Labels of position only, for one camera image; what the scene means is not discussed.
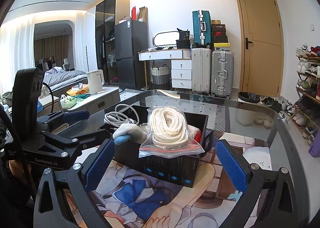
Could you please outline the white plush toy blue hat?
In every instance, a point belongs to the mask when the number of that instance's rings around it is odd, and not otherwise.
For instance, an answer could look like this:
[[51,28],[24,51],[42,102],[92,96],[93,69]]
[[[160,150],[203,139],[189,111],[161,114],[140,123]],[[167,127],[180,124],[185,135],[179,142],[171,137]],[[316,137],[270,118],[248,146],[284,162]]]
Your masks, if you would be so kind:
[[129,140],[133,140],[138,143],[143,143],[147,138],[146,132],[144,132],[139,126],[124,123],[114,133],[113,139],[115,145],[121,145]]

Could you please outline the red white balloon glue bag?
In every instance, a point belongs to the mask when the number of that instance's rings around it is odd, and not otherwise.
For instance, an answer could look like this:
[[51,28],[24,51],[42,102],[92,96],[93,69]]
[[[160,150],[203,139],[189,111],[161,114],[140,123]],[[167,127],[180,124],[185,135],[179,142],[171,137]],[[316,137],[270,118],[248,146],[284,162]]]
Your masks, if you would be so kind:
[[202,136],[201,130],[197,127],[192,126],[192,125],[188,125],[188,131],[189,131],[190,138],[192,138],[193,140],[200,143],[201,136]]

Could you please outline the bed with grey bedding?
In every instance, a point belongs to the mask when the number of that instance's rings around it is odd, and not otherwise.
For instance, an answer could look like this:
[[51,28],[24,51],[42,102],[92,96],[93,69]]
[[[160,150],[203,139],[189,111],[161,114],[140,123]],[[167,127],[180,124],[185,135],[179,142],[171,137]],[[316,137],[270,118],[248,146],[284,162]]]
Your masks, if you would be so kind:
[[54,67],[44,73],[43,82],[46,83],[52,91],[65,88],[79,80],[87,80],[87,73],[78,70],[65,71],[62,67]]

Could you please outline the grey side cabinet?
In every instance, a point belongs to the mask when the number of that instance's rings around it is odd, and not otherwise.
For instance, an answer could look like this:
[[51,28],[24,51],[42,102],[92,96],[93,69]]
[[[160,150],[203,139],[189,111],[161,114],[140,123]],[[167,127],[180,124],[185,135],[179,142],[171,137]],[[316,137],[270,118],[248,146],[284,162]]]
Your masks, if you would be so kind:
[[80,101],[75,104],[70,109],[63,110],[60,98],[54,96],[54,106],[53,111],[64,111],[64,112],[74,112],[74,111],[81,111],[87,110],[90,115],[95,114],[101,110],[112,106],[113,104],[117,104],[120,102],[120,94],[118,87],[103,87],[103,92],[97,93],[95,95],[91,95],[85,98],[83,101]]

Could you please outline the white electric kettle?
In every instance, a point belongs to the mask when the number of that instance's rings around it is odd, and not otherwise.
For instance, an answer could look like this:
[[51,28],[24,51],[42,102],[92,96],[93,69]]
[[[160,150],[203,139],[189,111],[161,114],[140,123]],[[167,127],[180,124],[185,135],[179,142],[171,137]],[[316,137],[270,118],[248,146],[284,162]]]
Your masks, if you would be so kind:
[[105,83],[103,70],[87,72],[87,80],[91,94],[103,91],[103,85]]

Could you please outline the black cardboard box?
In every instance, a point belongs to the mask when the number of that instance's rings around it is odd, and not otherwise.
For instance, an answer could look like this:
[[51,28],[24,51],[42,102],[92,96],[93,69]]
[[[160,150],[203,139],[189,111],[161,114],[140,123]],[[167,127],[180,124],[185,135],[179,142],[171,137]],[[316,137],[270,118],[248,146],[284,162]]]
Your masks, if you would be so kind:
[[185,112],[184,116],[188,125],[201,130],[200,143],[189,139],[186,145],[166,148],[152,143],[141,145],[129,140],[116,145],[114,160],[151,177],[192,187],[200,158],[213,148],[214,138],[213,132],[207,131],[208,115]]

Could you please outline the striped woven basket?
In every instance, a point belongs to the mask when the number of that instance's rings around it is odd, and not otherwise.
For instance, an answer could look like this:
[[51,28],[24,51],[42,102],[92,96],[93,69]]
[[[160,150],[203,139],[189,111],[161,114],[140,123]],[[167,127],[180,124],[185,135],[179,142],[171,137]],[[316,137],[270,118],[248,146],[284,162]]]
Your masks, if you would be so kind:
[[166,64],[164,64],[162,67],[158,67],[157,65],[153,64],[151,67],[151,77],[153,84],[168,84],[170,81],[170,69]]

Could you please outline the purple bag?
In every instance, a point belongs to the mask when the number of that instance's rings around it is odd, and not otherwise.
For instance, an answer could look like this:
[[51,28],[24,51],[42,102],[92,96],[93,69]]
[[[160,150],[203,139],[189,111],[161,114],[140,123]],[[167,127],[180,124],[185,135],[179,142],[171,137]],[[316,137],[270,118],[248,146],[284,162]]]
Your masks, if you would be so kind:
[[320,157],[320,137],[319,136],[320,136],[319,131],[316,131],[309,137],[309,141],[310,141],[309,154],[312,157]]

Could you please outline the shoe rack with shoes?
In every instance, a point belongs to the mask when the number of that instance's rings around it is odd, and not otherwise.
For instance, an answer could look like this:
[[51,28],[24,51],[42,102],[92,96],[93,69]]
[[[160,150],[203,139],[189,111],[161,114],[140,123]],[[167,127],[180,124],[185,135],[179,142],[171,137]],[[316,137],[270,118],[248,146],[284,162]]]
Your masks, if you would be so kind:
[[296,56],[299,99],[294,104],[292,121],[308,145],[312,145],[319,131],[319,46],[309,48],[303,44],[296,49]]

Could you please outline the black refrigerator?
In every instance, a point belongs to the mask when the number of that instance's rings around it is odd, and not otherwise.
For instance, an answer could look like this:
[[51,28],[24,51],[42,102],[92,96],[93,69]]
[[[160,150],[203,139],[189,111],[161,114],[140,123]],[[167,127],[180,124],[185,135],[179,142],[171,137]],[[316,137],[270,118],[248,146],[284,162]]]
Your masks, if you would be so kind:
[[121,89],[145,86],[144,63],[139,52],[148,48],[148,27],[144,22],[127,20],[115,25],[115,51],[118,84]]

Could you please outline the white drawer desk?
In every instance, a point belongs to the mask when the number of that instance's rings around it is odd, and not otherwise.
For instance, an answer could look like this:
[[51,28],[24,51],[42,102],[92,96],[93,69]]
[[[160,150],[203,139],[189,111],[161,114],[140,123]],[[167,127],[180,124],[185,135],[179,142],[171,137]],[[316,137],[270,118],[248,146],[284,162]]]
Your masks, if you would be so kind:
[[191,54],[190,49],[152,50],[139,52],[140,61],[171,61],[171,85],[174,89],[191,90]]

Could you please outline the silver suitcase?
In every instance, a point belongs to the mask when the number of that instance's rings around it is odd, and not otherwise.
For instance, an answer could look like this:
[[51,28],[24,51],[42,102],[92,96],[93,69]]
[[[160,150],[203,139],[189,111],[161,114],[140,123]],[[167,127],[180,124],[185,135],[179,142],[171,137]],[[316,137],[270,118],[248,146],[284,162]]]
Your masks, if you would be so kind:
[[211,95],[230,99],[234,73],[233,52],[226,50],[213,51],[211,69]]

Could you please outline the oval mirror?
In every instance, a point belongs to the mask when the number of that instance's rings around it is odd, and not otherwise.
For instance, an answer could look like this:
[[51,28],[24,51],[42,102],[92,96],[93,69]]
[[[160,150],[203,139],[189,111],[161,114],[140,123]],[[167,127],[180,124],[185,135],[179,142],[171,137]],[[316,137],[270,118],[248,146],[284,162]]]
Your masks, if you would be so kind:
[[152,38],[152,44],[155,47],[174,47],[179,37],[180,34],[177,30],[157,33]]

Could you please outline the white suitcase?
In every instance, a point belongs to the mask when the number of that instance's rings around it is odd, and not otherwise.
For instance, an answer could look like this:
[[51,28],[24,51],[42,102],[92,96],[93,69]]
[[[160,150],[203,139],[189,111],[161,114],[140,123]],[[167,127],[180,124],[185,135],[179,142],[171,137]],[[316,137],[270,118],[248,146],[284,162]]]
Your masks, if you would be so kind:
[[191,50],[191,88],[193,92],[210,93],[212,51],[208,48]]

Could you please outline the black handbag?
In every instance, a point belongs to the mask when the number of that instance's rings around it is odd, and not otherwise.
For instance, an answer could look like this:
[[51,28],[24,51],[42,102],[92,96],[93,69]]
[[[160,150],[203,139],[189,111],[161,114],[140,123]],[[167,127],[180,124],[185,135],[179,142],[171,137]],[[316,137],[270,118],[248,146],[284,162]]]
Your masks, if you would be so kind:
[[176,40],[177,49],[190,49],[190,31],[177,28],[179,39]]

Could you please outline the dark glass wardrobe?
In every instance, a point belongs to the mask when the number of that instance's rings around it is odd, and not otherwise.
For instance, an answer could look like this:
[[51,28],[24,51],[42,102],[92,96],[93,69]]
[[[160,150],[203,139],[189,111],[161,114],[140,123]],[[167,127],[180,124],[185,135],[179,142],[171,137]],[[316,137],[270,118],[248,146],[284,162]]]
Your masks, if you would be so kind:
[[97,67],[103,71],[106,85],[118,84],[114,28],[129,12],[130,0],[103,0],[95,7]]

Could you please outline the wooden door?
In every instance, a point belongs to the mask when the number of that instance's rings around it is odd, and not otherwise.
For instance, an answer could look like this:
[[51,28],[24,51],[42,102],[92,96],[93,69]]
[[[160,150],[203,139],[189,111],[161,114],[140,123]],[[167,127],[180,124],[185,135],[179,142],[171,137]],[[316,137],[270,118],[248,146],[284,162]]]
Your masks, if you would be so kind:
[[277,0],[236,0],[241,32],[240,90],[278,97],[284,66]]

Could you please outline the stacked shoe boxes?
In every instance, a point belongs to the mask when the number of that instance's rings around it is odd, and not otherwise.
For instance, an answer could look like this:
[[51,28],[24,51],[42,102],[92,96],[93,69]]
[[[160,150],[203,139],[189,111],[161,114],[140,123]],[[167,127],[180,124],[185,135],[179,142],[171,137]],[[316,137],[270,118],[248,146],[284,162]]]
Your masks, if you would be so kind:
[[213,50],[230,51],[231,44],[226,34],[226,25],[220,20],[211,20]]

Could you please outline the teal suitcase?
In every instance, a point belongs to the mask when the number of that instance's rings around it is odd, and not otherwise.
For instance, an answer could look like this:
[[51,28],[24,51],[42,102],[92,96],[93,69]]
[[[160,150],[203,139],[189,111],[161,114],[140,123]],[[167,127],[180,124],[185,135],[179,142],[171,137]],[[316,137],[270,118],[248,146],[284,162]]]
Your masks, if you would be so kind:
[[207,10],[193,11],[194,43],[197,47],[212,48],[212,28]]

